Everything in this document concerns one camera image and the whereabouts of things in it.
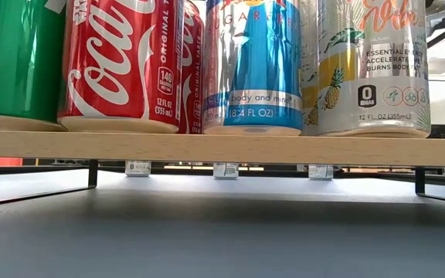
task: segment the can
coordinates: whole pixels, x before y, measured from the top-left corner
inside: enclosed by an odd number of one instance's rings
[[[318,132],[318,43],[317,0],[301,0],[301,70],[300,90],[303,99],[301,135]]]
[[[208,0],[206,134],[299,135],[299,0]]]
[[[204,23],[193,2],[185,1],[182,57],[182,115],[179,134],[202,133],[202,41]]]
[[[175,133],[183,0],[69,0],[59,122],[69,131]]]
[[[426,137],[424,0],[319,1],[318,132]]]
[[[61,131],[61,0],[0,0],[0,130]]]

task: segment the light wood board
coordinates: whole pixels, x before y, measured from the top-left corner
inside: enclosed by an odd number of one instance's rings
[[[0,131],[0,157],[445,166],[445,140]]]

